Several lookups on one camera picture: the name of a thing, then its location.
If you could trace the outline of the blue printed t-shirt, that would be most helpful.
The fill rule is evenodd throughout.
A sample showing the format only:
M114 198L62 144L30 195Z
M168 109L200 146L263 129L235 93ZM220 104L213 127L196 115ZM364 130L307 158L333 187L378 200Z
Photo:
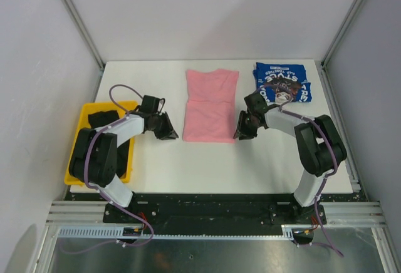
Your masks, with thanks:
M253 70L256 89L267 103L312 101L311 83L302 64L256 62Z

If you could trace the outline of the pink t-shirt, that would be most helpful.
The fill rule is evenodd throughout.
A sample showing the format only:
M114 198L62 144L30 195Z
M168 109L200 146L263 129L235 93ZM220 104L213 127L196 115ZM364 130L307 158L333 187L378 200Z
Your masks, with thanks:
M183 140L203 143L234 143L238 71L186 71L188 100Z

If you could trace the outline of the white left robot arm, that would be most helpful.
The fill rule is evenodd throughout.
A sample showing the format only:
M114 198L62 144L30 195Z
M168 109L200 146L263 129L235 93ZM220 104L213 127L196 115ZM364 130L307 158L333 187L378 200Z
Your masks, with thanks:
M86 185L118 205L117 216L126 223L138 216L133 192L124 184L132 170L133 142L147 131L159 140L175 140L164 111L165 99L145 95L140 102L87 103L81 109L65 183Z

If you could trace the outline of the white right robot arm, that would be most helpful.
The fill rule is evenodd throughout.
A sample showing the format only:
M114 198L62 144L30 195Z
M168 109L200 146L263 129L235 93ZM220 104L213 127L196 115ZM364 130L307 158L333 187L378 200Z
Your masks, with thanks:
M289 208L290 219L305 223L312 214L310 206L318 203L329 177L336 174L347 158L345 145L328 115L310 118L285 110L282 105L268 105L259 93L244 98L247 110L239 114L234 138L251 140L258 129L279 130L295 138L303 174L293 193L296 204Z

